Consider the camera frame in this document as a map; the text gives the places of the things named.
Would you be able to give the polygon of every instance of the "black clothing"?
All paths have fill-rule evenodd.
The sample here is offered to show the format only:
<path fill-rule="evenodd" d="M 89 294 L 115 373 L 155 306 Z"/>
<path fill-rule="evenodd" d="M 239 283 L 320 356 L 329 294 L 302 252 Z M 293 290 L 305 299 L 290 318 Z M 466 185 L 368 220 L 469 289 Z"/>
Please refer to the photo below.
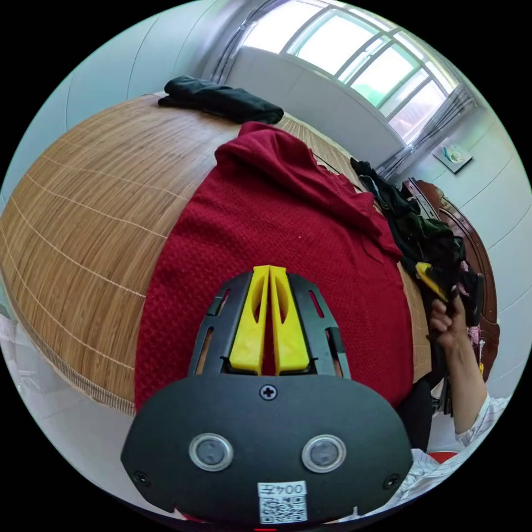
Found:
<path fill-rule="evenodd" d="M 244 89 L 233 89 L 190 76 L 170 80 L 165 85 L 165 92 L 168 96 L 158 101 L 162 107 L 199 109 L 238 124 L 251 121 L 276 124 L 284 115 L 280 107 Z"/>

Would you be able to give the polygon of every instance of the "label sticker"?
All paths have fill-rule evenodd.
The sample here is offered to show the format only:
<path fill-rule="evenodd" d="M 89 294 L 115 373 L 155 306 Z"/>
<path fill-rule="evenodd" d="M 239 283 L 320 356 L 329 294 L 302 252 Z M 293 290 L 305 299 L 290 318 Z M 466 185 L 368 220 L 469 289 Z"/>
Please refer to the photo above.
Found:
<path fill-rule="evenodd" d="M 307 520 L 304 480 L 259 482 L 257 486 L 261 524 L 298 523 Z"/>

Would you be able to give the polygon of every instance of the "hand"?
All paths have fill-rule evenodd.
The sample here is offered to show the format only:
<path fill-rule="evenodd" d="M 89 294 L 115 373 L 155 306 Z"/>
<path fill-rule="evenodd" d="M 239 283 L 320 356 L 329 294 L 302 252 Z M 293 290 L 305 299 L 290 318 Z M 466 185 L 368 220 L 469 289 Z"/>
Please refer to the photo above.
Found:
<path fill-rule="evenodd" d="M 436 299 L 432 302 L 431 328 L 441 334 L 438 343 L 445 349 L 446 354 L 469 343 L 467 338 L 466 311 L 459 295 L 449 303 L 454 306 L 453 317 L 446 314 L 445 303 Z"/>

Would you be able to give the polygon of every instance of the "qr code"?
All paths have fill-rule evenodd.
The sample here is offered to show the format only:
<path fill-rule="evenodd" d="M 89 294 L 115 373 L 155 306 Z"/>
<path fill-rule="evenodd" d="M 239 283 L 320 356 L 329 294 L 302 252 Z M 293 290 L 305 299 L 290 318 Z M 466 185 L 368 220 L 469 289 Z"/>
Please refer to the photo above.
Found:
<path fill-rule="evenodd" d="M 306 520 L 306 497 L 260 497 L 261 523 L 297 523 Z"/>

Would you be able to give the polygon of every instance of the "finger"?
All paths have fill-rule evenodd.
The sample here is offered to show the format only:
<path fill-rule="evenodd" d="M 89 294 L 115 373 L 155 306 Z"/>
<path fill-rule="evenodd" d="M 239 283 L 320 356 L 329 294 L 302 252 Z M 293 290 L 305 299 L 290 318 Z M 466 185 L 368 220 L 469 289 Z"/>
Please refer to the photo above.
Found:
<path fill-rule="evenodd" d="M 453 320 L 447 315 L 440 312 L 433 312 L 432 317 L 445 324 L 446 327 L 450 327 L 453 324 Z"/>
<path fill-rule="evenodd" d="M 437 320 L 435 318 L 431 318 L 431 327 L 433 329 L 436 329 L 437 331 L 441 332 L 441 333 L 446 333 L 447 332 L 447 325 L 445 323 L 443 323 L 441 320 Z"/>
<path fill-rule="evenodd" d="M 453 305 L 454 305 L 454 308 L 456 310 L 456 312 L 458 314 L 465 314 L 466 313 L 466 310 L 464 308 L 464 304 L 462 303 L 462 298 L 460 297 L 460 294 L 458 294 L 454 299 L 453 299 Z"/>
<path fill-rule="evenodd" d="M 440 301 L 439 299 L 435 299 L 432 302 L 432 308 L 434 310 L 437 310 L 438 312 L 441 312 L 442 314 L 445 314 L 447 311 L 447 307 L 445 306 L 445 303 L 443 301 Z"/>

